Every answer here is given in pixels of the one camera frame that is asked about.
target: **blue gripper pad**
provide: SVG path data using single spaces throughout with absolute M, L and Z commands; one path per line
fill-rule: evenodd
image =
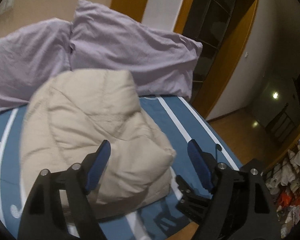
M 197 142 L 192 139 L 188 142 L 188 155 L 192 162 L 192 165 L 194 167 L 195 172 L 197 173 L 199 180 L 202 184 L 202 186 L 211 192 L 211 190 L 214 188 L 213 183 L 211 182 L 212 178 L 212 172 L 211 168 L 208 167 L 207 163 L 204 159 L 204 154 L 206 154 L 208 157 L 208 161 L 212 158 L 211 163 L 209 163 L 209 166 L 217 164 L 217 162 L 214 160 L 213 156 L 209 153 L 202 152 L 201 148 L 197 144 Z
M 111 145 L 108 141 L 103 141 L 97 150 L 97 157 L 95 158 L 90 170 L 87 173 L 87 184 L 85 189 L 91 191 L 95 189 L 99 183 L 103 170 L 110 158 Z

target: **metal bolt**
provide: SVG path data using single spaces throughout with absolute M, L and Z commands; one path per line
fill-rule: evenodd
M 80 164 L 80 163 L 75 163 L 75 164 L 73 164 L 71 167 L 72 167 L 73 170 L 76 171 L 76 170 L 80 169 L 81 164 Z
M 250 172 L 252 173 L 252 175 L 258 175 L 259 173 L 255 168 L 251 169 Z
M 47 170 L 47 169 L 40 171 L 41 176 L 46 176 L 48 173 L 49 173 L 49 170 Z
M 227 167 L 225 163 L 218 163 L 218 168 L 224 170 Z

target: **electrical outlet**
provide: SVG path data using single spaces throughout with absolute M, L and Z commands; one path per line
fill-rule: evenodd
M 14 0 L 2 0 L 0 3 L 0 15 L 10 11 L 14 6 Z

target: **lavender pillow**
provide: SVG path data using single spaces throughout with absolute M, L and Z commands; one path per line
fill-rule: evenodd
M 28 103 L 48 78 L 69 70 L 71 23 L 50 19 L 0 39 L 0 111 Z
M 189 99 L 202 44 L 148 28 L 108 7 L 79 0 L 70 36 L 72 69 L 129 70 L 139 96 L 170 94 Z

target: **blue bedsheet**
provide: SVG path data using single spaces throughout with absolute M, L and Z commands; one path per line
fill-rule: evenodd
M 187 142 L 195 139 L 201 149 L 215 155 L 215 144 L 222 146 L 218 161 L 234 169 L 242 165 L 216 132 L 182 98 L 174 96 L 140 98 L 142 108 L 167 135 L 177 152 L 172 172 L 180 174 L 197 194 L 209 196 L 202 187 L 187 155 Z M 19 180 L 19 141 L 26 106 L 0 114 L 0 219 L 17 237 L 22 198 Z M 181 230 L 189 220 L 176 208 L 181 193 L 175 182 L 167 197 L 100 226 L 108 240 L 164 240 Z M 75 234 L 75 228 L 69 227 Z

